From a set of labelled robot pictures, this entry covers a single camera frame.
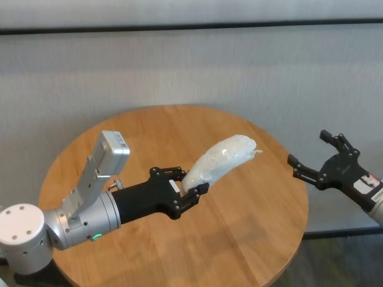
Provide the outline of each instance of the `plastic bag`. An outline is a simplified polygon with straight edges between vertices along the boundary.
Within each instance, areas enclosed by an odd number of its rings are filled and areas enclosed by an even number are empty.
[[[201,156],[182,180],[182,188],[188,191],[209,182],[212,186],[235,167],[254,158],[257,144],[244,135],[231,136],[212,146]]]

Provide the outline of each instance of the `round wooden table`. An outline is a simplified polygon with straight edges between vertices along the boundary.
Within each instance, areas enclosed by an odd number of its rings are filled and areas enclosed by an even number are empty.
[[[101,130],[118,130],[131,155],[119,178],[144,182],[153,166],[184,170],[231,135],[257,142],[255,159],[214,184],[173,221],[156,213],[96,242],[55,251],[64,275],[80,286],[268,286],[297,251],[306,227],[305,185],[292,177],[286,150],[250,122],[212,108],[169,105],[110,118],[84,132],[55,159],[39,206],[56,208],[76,185]]]

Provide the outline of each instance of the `dark floor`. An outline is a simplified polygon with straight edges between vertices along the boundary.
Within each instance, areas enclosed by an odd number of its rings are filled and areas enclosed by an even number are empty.
[[[0,266],[0,277],[16,286]],[[383,286],[383,234],[302,242],[285,273],[272,287]]]

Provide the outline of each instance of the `white label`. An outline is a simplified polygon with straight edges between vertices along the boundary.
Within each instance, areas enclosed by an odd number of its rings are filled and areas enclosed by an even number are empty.
[[[124,140],[124,138],[122,137],[121,133],[119,132],[113,132],[114,133],[114,136],[115,138],[118,140],[118,142],[120,143],[120,145],[123,147],[123,148],[127,148],[127,144]]]
[[[383,188],[381,190],[379,190],[377,193],[375,193],[375,195],[373,197],[371,197],[371,199],[375,202],[378,202],[378,200],[381,198],[381,196],[383,196]]]
[[[367,194],[380,184],[380,180],[373,175],[363,175],[354,182],[354,188],[362,194]]]
[[[177,186],[177,184],[174,182],[174,180],[171,179],[169,182],[170,182],[170,184],[172,185],[174,191],[175,191],[176,193],[178,193],[178,192],[180,191],[180,189],[178,188],[178,186]]]

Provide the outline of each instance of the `white wall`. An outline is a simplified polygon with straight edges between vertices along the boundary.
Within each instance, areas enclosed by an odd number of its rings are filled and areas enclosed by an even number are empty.
[[[382,176],[382,39],[383,25],[0,36],[0,205],[37,203],[85,129],[166,103],[241,115],[313,168],[334,151],[320,130],[343,132]],[[373,224],[340,192],[309,195],[311,231]]]

